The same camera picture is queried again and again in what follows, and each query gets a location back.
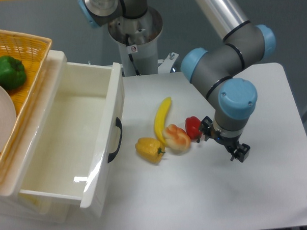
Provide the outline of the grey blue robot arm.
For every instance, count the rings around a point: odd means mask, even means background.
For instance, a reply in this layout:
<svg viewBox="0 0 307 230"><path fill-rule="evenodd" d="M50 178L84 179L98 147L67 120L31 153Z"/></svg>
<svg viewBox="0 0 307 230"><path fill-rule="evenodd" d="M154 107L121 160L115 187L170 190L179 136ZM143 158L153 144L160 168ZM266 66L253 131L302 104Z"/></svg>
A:
<svg viewBox="0 0 307 230"><path fill-rule="evenodd" d="M199 126L205 139L223 145L232 159L243 162L250 147L239 142L257 102L257 90L237 75L276 47L273 31L253 25L234 0L196 0L223 46L213 52L193 49L181 63L188 81L215 110ZM157 39L163 28L160 14L147 0L79 0L92 27L106 25L119 46L125 76L160 73Z"/></svg>

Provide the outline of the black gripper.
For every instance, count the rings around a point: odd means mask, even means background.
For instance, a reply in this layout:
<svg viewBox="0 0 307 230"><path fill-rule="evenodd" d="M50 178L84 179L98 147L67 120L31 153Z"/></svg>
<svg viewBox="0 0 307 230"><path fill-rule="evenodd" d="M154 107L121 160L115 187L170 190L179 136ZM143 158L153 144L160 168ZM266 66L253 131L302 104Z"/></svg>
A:
<svg viewBox="0 0 307 230"><path fill-rule="evenodd" d="M236 159L241 163L244 162L249 155L250 146L239 143L239 131L216 130L212 124L213 121L209 116L205 116L199 124L198 130L204 136L204 141L210 138L214 139L231 154L230 161Z"/></svg>

